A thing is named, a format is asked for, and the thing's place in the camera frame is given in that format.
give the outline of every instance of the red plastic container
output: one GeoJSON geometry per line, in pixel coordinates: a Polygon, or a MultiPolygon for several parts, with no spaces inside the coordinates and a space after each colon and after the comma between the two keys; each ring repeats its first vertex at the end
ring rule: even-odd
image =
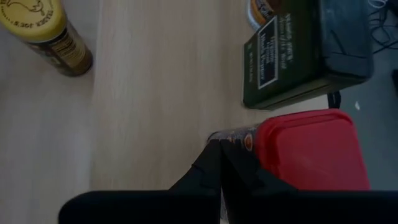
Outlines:
{"type": "Polygon", "coordinates": [[[307,111],[262,124],[214,133],[210,139],[241,142],[261,166],[302,190],[369,190],[356,130],[340,110],[307,111]]]}

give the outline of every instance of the table surface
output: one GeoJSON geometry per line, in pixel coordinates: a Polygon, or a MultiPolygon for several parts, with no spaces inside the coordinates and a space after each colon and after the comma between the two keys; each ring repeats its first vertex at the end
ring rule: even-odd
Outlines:
{"type": "Polygon", "coordinates": [[[246,0],[102,1],[93,90],[92,189],[166,189],[210,133],[327,107],[241,106],[246,0]]]}

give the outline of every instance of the black device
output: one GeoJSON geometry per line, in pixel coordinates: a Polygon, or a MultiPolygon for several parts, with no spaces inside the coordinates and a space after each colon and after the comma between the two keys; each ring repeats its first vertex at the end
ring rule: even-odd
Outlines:
{"type": "Polygon", "coordinates": [[[235,223],[396,223],[397,192],[297,190],[239,145],[211,141],[169,190],[99,191],[61,209],[59,224],[220,223],[221,187],[235,223]]]}

